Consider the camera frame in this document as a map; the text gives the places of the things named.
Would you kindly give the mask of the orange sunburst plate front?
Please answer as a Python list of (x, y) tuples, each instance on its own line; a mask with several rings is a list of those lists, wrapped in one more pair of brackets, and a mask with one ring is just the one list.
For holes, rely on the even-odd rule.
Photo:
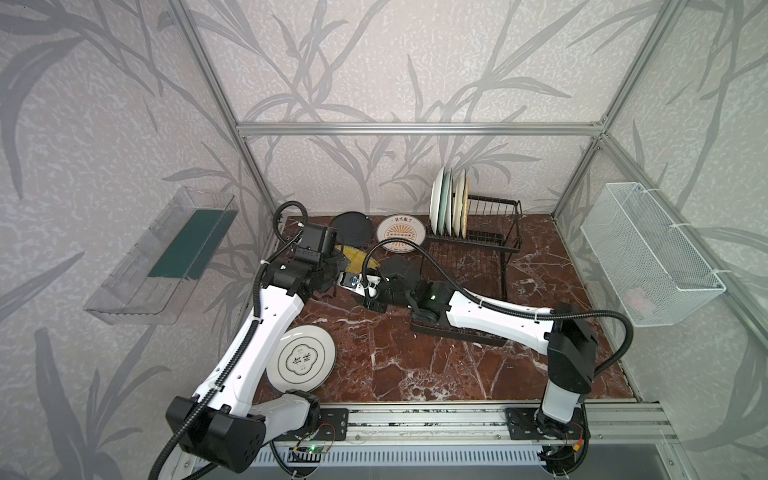
[(466, 171), (459, 170), (453, 183), (452, 234), (459, 238), (462, 232)]

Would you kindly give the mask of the green rim lettered plate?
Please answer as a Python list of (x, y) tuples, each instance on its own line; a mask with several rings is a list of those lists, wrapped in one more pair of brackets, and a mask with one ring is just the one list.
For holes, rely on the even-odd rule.
[(439, 227), (439, 211), (441, 202), (441, 191), (444, 178), (444, 169), (440, 168), (437, 172), (436, 178), (432, 184), (431, 196), (430, 196), (430, 211), (429, 220), (431, 232), (433, 235), (438, 234)]

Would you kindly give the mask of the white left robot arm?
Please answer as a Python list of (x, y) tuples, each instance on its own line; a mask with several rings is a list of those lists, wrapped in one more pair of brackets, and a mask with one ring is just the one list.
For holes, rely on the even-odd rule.
[(347, 263), (336, 250), (336, 232), (311, 224), (305, 206), (285, 202), (280, 211), (301, 212), (297, 232), (262, 261), (252, 289), (253, 309), (212, 373), (189, 397), (177, 396), (166, 411), (173, 434), (148, 474), (159, 478), (176, 448), (207, 460), (198, 479), (218, 467), (240, 473), (263, 446), (289, 432), (312, 435), (322, 427), (319, 399), (297, 389), (251, 411), (255, 391), (279, 340), (315, 293), (328, 291)]

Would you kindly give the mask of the cream floral plate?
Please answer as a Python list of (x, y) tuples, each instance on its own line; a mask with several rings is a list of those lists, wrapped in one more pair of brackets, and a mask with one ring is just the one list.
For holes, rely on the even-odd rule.
[(463, 190), (460, 216), (460, 237), (466, 238), (468, 233), (468, 215), (469, 215), (469, 178), (466, 170), (463, 171)]

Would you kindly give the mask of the yellow woven plate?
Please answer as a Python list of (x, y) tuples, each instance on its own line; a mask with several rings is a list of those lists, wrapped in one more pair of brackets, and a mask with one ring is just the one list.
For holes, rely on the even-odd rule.
[(352, 274), (360, 274), (363, 271), (363, 263), (367, 253), (351, 246), (343, 246), (342, 253), (348, 260), (345, 271)]

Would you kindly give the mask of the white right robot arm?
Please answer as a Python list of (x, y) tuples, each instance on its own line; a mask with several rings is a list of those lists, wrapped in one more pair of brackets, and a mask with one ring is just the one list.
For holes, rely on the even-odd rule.
[[(630, 319), (617, 311), (580, 312), (569, 304), (555, 308), (528, 307), (473, 293), (448, 273), (440, 281), (424, 279), (419, 269), (400, 255), (370, 267), (366, 254), (353, 291), (369, 310), (403, 307), (416, 333), (482, 345), (520, 344), (547, 358), (547, 384), (538, 408), (531, 413), (507, 410), (512, 433), (547, 441), (539, 458), (553, 478), (566, 478), (586, 460), (591, 433), (585, 399), (594, 380), (628, 352), (634, 340)], [(599, 342), (590, 324), (610, 318), (624, 328), (618, 349), (597, 360)]]

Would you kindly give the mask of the mint green flower plate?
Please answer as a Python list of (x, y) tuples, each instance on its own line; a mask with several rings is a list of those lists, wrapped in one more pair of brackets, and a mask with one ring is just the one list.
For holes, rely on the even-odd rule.
[(452, 196), (450, 193), (452, 182), (452, 170), (450, 168), (445, 169), (441, 180), (440, 200), (438, 204), (438, 235), (445, 235), (446, 233), (446, 219)]

